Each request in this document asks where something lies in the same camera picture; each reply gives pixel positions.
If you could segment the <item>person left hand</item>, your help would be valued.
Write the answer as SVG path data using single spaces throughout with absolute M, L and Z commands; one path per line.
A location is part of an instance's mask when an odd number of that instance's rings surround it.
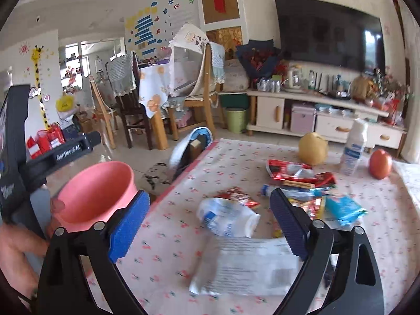
M 26 253 L 44 258 L 49 246 L 25 227 L 11 223 L 1 224 L 1 271 L 19 299 L 27 303 L 38 289 L 38 273 L 30 265 Z

